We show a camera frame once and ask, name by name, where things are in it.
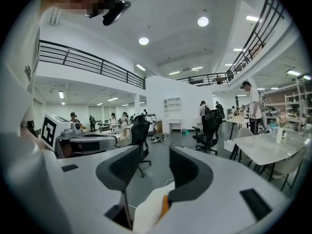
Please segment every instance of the floor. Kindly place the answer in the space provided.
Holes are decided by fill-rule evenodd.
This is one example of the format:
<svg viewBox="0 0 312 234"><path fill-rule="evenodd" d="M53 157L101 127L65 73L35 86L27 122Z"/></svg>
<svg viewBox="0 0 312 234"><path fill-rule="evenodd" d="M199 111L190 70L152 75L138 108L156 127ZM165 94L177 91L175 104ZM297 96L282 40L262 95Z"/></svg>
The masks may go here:
<svg viewBox="0 0 312 234"><path fill-rule="evenodd" d="M218 151L218 156L223 158L229 158L231 152L225 150L223 148L223 142L228 140L230 137L232 124L230 123L222 123L219 128L218 135L219 141L218 144L213 147L213 149ZM141 169L145 173L145 177L141 178L140 172L137 170L136 174L133 176L127 187L127 198L128 204L134 207L137 207L141 202L143 202L150 192L156 188L163 187L168 179L173 178L173 175L169 168L169 146L184 146L189 147L190 149L195 149L196 141L192 138L195 133L190 131L189 135L182 136L180 131L173 131L167 139L162 141L161 143L151 143L151 137L148 137L147 143L149 145L149 155L146 157L146 160L151 160L152 165L149 166L148 163L140 164ZM238 134L238 126L234 126L232 139L237 137ZM124 139L122 142L118 144L123 146L129 144L130 139ZM242 162L242 165L248 165L247 162ZM289 196L290 193L295 193L298 188L300 188L300 183L304 179L305 171L309 168L310 163L304 160L302 165L302 169L300 170L300 175L293 187L292 191L290 191L289 184L285 185L283 193L286 196ZM268 179L268 175L263 173L263 178ZM291 184L293 181L294 174L291 174L288 178L289 183ZM272 184L275 185L278 189L281 188L283 183L282 179L276 179L272 181ZM133 215L134 208L130 207L130 213Z"/></svg>

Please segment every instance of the black metal railing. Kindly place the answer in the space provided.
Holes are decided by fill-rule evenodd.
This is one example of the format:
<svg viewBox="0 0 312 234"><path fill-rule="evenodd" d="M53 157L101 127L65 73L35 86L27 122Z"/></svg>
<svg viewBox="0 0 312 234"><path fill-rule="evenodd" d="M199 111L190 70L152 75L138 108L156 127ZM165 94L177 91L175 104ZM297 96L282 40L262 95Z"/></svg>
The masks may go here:
<svg viewBox="0 0 312 234"><path fill-rule="evenodd" d="M83 69L145 89L145 79L103 58L62 44L40 40L40 61Z"/></svg>
<svg viewBox="0 0 312 234"><path fill-rule="evenodd" d="M255 24L242 51L239 52L237 58L232 62L232 66L227 71L229 81L246 68L265 47L279 20L281 18L284 19L283 12L284 8L278 0L265 0L258 22Z"/></svg>
<svg viewBox="0 0 312 234"><path fill-rule="evenodd" d="M226 73L192 76L192 77L186 77L186 78L181 78L177 80L180 80L182 82L187 82L191 85L195 85L198 87L228 83L228 77Z"/></svg>

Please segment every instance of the black office chair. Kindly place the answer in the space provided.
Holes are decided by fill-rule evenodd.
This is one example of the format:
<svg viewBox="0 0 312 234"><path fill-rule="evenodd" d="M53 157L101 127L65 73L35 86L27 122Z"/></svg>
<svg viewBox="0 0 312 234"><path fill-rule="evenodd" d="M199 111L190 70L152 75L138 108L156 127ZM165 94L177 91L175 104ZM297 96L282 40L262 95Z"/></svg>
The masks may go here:
<svg viewBox="0 0 312 234"><path fill-rule="evenodd" d="M219 110L211 110L207 113L205 117L202 117L203 134L200 135L198 134L200 128L193 127L196 133L196 135L194 135L193 138L196 139L197 143L203 144L203 146L197 145L196 148L199 147L199 149L197 150L203 150L205 152L207 152L208 150L214 152L215 155L218 154L218 152L216 150L211 149L211 147L215 146L218 143L219 140L218 129L221 123L222 116Z"/></svg>
<svg viewBox="0 0 312 234"><path fill-rule="evenodd" d="M136 116L134 119L134 125L131 128L131 135L132 135L132 141L129 145L139 146L139 155L140 155L140 164L141 163L149 163L149 165L152 165L152 162L150 160L144 160L146 156L148 155L148 145L146 142L146 137L148 134L148 130L150 127L150 123L146 120L144 115ZM143 144L146 145L146 150L143 150ZM140 167L138 167L139 171L141 172L141 177L144 177L144 172Z"/></svg>

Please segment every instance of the chair base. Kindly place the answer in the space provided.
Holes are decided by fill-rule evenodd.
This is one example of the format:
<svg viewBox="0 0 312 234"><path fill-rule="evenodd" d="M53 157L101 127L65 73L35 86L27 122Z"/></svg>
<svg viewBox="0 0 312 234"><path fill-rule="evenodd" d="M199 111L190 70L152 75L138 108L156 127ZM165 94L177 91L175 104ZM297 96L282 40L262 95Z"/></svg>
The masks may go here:
<svg viewBox="0 0 312 234"><path fill-rule="evenodd" d="M207 153L207 151L212 151L212 152L214 152L214 155L218 155L218 151L211 149L208 146L196 145L195 148L196 148L196 151L203 150L203 151L205 151L205 153Z"/></svg>

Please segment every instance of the vase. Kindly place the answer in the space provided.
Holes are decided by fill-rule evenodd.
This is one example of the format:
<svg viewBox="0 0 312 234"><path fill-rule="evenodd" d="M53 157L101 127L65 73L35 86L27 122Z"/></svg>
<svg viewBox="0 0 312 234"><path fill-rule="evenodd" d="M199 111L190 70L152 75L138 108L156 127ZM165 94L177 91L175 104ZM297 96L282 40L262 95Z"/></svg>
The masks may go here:
<svg viewBox="0 0 312 234"><path fill-rule="evenodd" d="M282 137L283 137L283 128L278 127L277 133L276 133L276 143L277 144L281 143Z"/></svg>

